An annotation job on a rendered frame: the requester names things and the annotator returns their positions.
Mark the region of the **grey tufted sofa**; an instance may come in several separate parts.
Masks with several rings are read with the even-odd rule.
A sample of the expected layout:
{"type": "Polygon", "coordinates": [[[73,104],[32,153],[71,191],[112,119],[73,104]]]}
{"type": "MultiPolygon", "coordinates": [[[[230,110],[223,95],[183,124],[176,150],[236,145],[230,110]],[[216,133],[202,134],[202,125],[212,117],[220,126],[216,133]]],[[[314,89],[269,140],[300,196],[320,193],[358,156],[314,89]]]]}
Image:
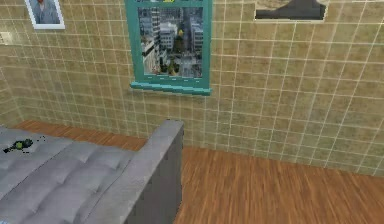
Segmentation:
{"type": "Polygon", "coordinates": [[[183,134],[166,120],[133,151],[0,126],[0,224],[173,224],[183,134]]]}

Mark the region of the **black and green headset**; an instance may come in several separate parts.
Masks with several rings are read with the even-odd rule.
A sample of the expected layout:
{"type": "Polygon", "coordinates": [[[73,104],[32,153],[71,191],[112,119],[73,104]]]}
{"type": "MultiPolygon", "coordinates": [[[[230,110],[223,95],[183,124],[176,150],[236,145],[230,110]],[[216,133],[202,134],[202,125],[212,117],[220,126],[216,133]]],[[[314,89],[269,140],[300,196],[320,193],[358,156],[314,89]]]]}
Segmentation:
{"type": "Polygon", "coordinates": [[[31,139],[25,139],[23,141],[18,140],[18,141],[15,141],[12,146],[5,148],[3,152],[9,153],[14,150],[19,150],[22,153],[24,153],[25,149],[31,147],[32,144],[33,144],[33,141],[31,139]]]}

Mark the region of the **teal framed window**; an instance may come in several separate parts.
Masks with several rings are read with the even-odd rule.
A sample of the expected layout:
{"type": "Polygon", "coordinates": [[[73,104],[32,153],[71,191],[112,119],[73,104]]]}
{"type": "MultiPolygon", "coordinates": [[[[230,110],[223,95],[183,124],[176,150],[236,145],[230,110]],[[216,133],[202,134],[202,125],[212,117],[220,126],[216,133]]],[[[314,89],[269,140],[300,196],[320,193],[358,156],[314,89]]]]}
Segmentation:
{"type": "Polygon", "coordinates": [[[133,89],[209,96],[212,0],[125,0],[133,89]]]}

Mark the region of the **white framed portrait picture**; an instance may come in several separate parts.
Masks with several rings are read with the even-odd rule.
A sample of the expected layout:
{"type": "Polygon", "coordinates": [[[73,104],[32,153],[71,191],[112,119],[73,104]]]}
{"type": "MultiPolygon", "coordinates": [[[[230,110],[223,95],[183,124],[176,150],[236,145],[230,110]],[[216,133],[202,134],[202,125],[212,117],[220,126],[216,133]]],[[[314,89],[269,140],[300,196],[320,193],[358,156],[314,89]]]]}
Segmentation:
{"type": "Polygon", "coordinates": [[[35,30],[64,30],[65,24],[58,0],[24,0],[35,30]]]}

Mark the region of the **sand and black wall picture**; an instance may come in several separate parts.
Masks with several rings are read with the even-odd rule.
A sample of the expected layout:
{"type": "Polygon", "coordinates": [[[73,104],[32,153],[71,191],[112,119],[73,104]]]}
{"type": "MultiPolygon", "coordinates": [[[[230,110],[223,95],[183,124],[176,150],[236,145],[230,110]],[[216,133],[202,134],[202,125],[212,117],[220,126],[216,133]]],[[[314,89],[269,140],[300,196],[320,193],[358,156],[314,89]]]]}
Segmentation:
{"type": "Polygon", "coordinates": [[[323,20],[327,6],[317,0],[289,0],[276,9],[257,9],[256,19],[323,20]]]}

